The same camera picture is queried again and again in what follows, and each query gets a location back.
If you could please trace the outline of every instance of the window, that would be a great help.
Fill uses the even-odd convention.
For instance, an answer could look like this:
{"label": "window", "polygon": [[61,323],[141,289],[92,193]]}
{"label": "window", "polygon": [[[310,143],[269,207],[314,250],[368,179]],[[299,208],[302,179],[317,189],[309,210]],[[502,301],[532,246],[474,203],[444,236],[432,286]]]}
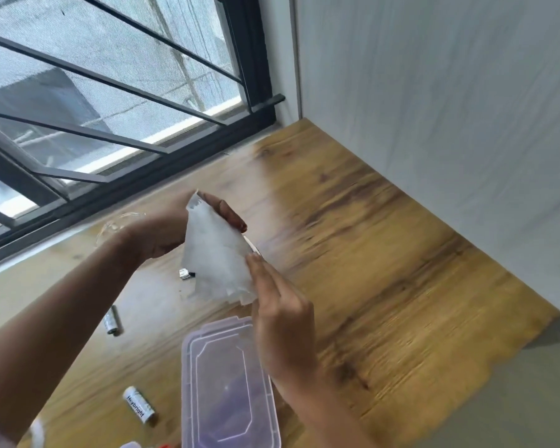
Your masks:
{"label": "window", "polygon": [[257,0],[0,0],[0,260],[275,121]]}

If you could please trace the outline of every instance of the hand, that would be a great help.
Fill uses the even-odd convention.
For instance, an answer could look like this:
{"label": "hand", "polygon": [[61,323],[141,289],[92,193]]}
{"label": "hand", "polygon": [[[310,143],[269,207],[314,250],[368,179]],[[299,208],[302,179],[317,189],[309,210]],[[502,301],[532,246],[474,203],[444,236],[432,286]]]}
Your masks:
{"label": "hand", "polygon": [[288,400],[317,376],[314,306],[258,254],[246,263],[259,297],[253,323],[261,365]]}
{"label": "hand", "polygon": [[[148,214],[120,231],[138,249],[141,262],[165,255],[184,242],[189,220],[186,207],[194,193],[195,190],[185,190],[167,201],[159,211]],[[230,225],[240,232],[246,231],[245,221],[223,199],[204,192],[199,192],[199,195]]]}

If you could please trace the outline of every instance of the forearm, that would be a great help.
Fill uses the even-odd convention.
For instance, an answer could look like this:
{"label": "forearm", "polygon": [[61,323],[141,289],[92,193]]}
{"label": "forearm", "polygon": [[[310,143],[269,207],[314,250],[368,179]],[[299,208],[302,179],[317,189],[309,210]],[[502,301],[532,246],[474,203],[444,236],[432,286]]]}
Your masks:
{"label": "forearm", "polygon": [[319,448],[377,448],[321,371],[306,386],[282,394]]}
{"label": "forearm", "polygon": [[0,432],[25,433],[140,265],[114,237],[0,328]]}

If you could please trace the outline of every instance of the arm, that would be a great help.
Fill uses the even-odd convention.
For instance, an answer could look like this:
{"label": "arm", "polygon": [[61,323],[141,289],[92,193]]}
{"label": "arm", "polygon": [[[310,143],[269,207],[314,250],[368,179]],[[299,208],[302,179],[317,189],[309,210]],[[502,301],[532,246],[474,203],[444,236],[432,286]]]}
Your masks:
{"label": "arm", "polygon": [[315,355],[313,304],[261,256],[247,256],[261,363],[284,400],[323,448],[376,448],[324,377]]}
{"label": "arm", "polygon": [[[148,258],[184,242],[193,191],[117,233],[0,327],[0,433],[18,442],[129,278]],[[224,201],[202,194],[231,225],[245,223]]]}

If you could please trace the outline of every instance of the plastic lid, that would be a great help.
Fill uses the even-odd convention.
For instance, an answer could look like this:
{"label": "plastic lid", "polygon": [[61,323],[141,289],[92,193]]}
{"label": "plastic lid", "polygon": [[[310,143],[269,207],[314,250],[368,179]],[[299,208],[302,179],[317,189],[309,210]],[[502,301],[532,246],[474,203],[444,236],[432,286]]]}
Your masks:
{"label": "plastic lid", "polygon": [[183,342],[183,448],[280,448],[251,318],[205,324]]}

